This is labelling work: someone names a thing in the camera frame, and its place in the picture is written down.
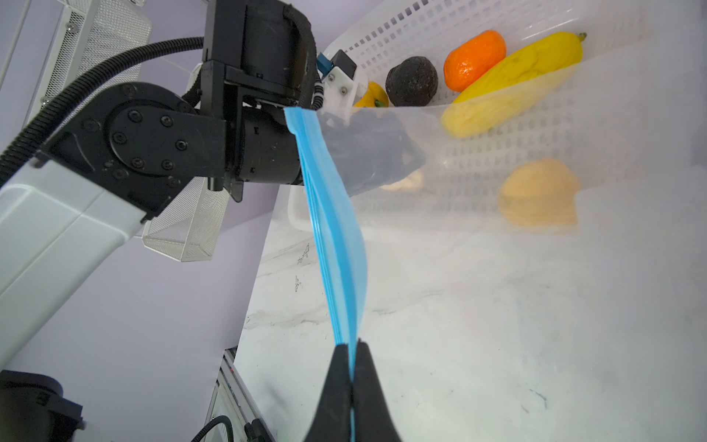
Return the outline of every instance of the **white rod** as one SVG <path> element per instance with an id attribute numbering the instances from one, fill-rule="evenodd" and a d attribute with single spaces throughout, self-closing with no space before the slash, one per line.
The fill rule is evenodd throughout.
<path id="1" fill-rule="evenodd" d="M 10 67 L 10 59 L 12 58 L 12 53 L 15 52 L 15 46 L 17 46 L 17 40 L 20 39 L 20 33 L 22 32 L 22 27 L 25 24 L 25 18 L 27 18 L 27 12 L 30 10 L 30 3 L 32 0 L 25 0 L 25 7 L 22 8 L 22 15 L 20 16 L 20 23 L 17 23 L 17 28 L 15 29 L 15 34 L 12 36 L 12 41 L 10 41 L 10 47 L 7 49 L 7 55 L 5 56 L 5 61 L 2 64 L 2 69 L 0 69 L 0 88 L 2 83 L 5 81 L 5 75 L 7 74 L 7 69 Z"/>

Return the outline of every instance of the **bolt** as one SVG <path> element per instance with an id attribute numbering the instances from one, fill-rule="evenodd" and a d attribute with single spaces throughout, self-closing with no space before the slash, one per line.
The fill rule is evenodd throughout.
<path id="1" fill-rule="evenodd" d="M 128 177 L 128 171 L 125 169 L 116 169 L 113 171 L 113 178 L 116 180 L 124 180 Z"/>
<path id="2" fill-rule="evenodd" d="M 132 97 L 135 95 L 135 92 L 137 92 L 137 89 L 135 89 L 135 86 L 130 83 L 125 83 L 123 86 L 120 86 L 120 91 L 127 97 Z"/>
<path id="3" fill-rule="evenodd" d="M 174 177 L 167 177 L 167 187 L 175 188 L 182 182 L 179 181 L 177 178 Z"/>
<path id="4" fill-rule="evenodd" d="M 128 112 L 128 120 L 132 121 L 133 123 L 139 123 L 140 121 L 142 121 L 142 114 L 139 111 L 133 109 Z"/>
<path id="5" fill-rule="evenodd" d="M 113 141 L 118 144 L 125 144 L 128 141 L 128 137 L 122 132 L 115 132 L 113 134 Z"/>
<path id="6" fill-rule="evenodd" d="M 130 160 L 130 165 L 136 169 L 142 169 L 143 167 L 145 167 L 145 160 L 136 157 Z"/>
<path id="7" fill-rule="evenodd" d="M 96 120 L 84 120 L 81 126 L 89 132 L 98 132 L 100 130 L 100 124 Z"/>

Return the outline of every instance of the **marble countertop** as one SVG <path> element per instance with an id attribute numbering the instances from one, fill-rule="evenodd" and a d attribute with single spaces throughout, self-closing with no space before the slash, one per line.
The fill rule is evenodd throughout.
<path id="1" fill-rule="evenodd" d="M 314 240 L 288 222 L 287 193 L 235 365 L 277 441 L 299 442 L 334 342 Z M 646 250 L 610 247 L 577 234 L 367 238 L 361 337 L 402 439 L 701 440 L 707 310 L 684 315 L 703 292 L 652 272 L 662 260 L 631 265 Z"/>

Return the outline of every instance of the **orange fruit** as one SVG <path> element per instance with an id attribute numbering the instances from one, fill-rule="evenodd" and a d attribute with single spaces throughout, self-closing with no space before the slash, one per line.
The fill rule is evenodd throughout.
<path id="1" fill-rule="evenodd" d="M 444 81 L 462 92 L 506 56 L 506 42 L 495 30 L 487 30 L 453 50 L 444 62 Z"/>

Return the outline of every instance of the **black cable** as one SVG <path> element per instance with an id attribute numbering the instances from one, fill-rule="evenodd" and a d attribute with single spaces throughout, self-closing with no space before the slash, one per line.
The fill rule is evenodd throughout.
<path id="1" fill-rule="evenodd" d="M 228 437 L 228 442 L 233 442 L 233 427 L 230 424 L 230 419 L 226 416 L 214 417 L 212 420 L 210 420 L 209 423 L 204 425 L 204 428 L 202 428 L 201 431 L 197 433 L 196 436 L 194 436 L 192 442 L 200 442 L 200 440 L 204 438 L 206 433 L 210 432 L 212 428 L 219 424 L 223 424 L 223 426 L 226 428 L 226 436 Z"/>
<path id="2" fill-rule="evenodd" d="M 300 11 L 292 5 L 285 5 L 285 10 L 282 14 L 288 20 L 291 20 L 300 34 L 300 38 L 305 44 L 307 52 L 307 61 L 305 65 L 305 74 L 302 78 L 300 86 L 300 101 L 299 104 L 305 109 L 312 107 L 312 93 L 314 92 L 314 82 L 317 78 L 317 44 L 314 41 L 312 34 L 312 26 Z"/>
<path id="3" fill-rule="evenodd" d="M 312 110 L 319 110 L 324 105 L 324 86 L 322 77 L 317 72 L 317 80 L 314 82 L 314 95 L 312 96 Z"/>
<path id="4" fill-rule="evenodd" d="M 199 68 L 199 73 L 197 74 L 197 79 L 194 80 L 194 84 L 192 84 L 192 87 L 186 94 L 182 95 L 182 99 L 192 107 L 196 106 L 199 104 L 199 101 L 201 101 L 201 68 Z"/>
<path id="5" fill-rule="evenodd" d="M 203 46 L 203 37 L 178 38 L 136 47 L 96 64 L 49 101 L 0 155 L 0 187 L 37 153 L 71 111 L 106 81 L 150 59 Z"/>

